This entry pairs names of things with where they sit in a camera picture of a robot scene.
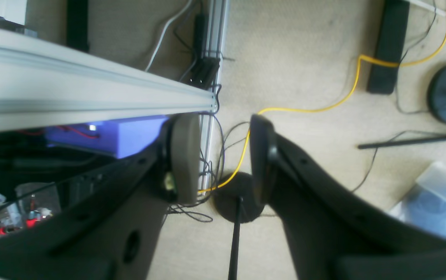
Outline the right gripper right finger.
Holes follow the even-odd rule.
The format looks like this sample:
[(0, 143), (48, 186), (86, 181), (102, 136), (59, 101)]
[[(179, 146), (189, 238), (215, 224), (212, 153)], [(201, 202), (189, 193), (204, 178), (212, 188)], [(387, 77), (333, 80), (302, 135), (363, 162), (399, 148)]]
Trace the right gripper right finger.
[(446, 239), (346, 190), (262, 115), (249, 143), (255, 200), (282, 221), (300, 280), (446, 280)]

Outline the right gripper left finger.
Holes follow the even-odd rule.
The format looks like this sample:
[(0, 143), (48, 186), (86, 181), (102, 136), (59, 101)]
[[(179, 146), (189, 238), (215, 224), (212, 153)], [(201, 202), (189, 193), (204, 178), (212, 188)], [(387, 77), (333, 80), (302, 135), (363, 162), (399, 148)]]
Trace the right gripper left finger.
[(168, 207), (197, 201), (199, 148), (198, 114), (171, 116), (97, 193), (0, 238), (0, 280), (146, 279)]

